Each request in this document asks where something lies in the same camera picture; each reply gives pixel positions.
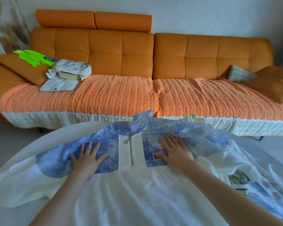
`bright green cloth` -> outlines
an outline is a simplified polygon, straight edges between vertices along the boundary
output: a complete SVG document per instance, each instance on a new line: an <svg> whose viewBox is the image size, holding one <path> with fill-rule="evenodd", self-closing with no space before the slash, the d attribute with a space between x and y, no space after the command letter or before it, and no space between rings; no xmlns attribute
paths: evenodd
<svg viewBox="0 0 283 226"><path fill-rule="evenodd" d="M14 51L14 53L18 54L20 59L23 59L33 67L38 66L40 63L53 67L57 62L56 59L44 56L38 52L31 50Z"/></svg>

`sofa backrest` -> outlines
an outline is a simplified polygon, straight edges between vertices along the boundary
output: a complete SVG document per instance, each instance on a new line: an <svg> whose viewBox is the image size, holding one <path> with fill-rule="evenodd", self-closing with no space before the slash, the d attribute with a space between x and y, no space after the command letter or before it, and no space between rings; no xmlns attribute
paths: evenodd
<svg viewBox="0 0 283 226"><path fill-rule="evenodd" d="M268 39L156 33L154 41L153 79L218 79L231 65L253 73L273 65Z"/></svg>
<svg viewBox="0 0 283 226"><path fill-rule="evenodd" d="M36 18L43 27L32 31L31 50L86 62L92 74L152 77L152 16L37 10Z"/></svg>

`gray wall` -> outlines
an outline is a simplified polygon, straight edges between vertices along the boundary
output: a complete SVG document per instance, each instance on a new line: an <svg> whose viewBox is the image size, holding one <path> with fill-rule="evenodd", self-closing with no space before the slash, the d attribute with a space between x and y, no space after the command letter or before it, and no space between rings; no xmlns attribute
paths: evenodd
<svg viewBox="0 0 283 226"><path fill-rule="evenodd" d="M153 16L152 33L265 37L283 60L283 0L18 0L28 27L36 9L92 10Z"/></svg>

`hand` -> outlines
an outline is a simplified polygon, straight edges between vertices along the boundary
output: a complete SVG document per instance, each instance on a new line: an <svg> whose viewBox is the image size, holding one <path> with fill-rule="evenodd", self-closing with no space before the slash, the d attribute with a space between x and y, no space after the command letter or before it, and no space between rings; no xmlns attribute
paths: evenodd
<svg viewBox="0 0 283 226"><path fill-rule="evenodd" d="M73 167L71 173L78 173L80 176L83 176L86 180L90 178L94 172L99 167L100 163L108 156L108 154L101 155L97 160L95 155L99 150L100 143L95 146L93 152L90 154L92 142L90 141L86 152L84 153L84 144L81 146L81 152L79 159L77 160L75 156L71 153L70 158L72 159Z"/></svg>
<svg viewBox="0 0 283 226"><path fill-rule="evenodd" d="M163 159L170 167L185 173L189 170L191 163L194 162L193 155L189 148L184 144L181 138L178 141L172 135L164 135L166 143L162 138L159 138L160 144L168 152L166 156L162 152L156 152L155 155Z"/></svg>

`throw pillow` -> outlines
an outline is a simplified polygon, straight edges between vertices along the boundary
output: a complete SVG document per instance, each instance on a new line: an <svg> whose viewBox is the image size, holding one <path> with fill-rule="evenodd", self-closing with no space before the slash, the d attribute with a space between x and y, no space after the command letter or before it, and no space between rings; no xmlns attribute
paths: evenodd
<svg viewBox="0 0 283 226"><path fill-rule="evenodd" d="M17 54L0 55L0 64L37 86L48 80L45 73L48 69L51 69L51 67L44 64L33 67L20 59Z"/></svg>
<svg viewBox="0 0 283 226"><path fill-rule="evenodd" d="M279 104L283 104L283 68L266 67L258 72L258 77L243 83Z"/></svg>
<svg viewBox="0 0 283 226"><path fill-rule="evenodd" d="M232 65L230 68L230 74L228 76L228 80L234 83L243 83L248 80L254 79L256 77L257 77L256 74L253 74L251 72L248 72L246 70L243 70L239 67Z"/></svg>

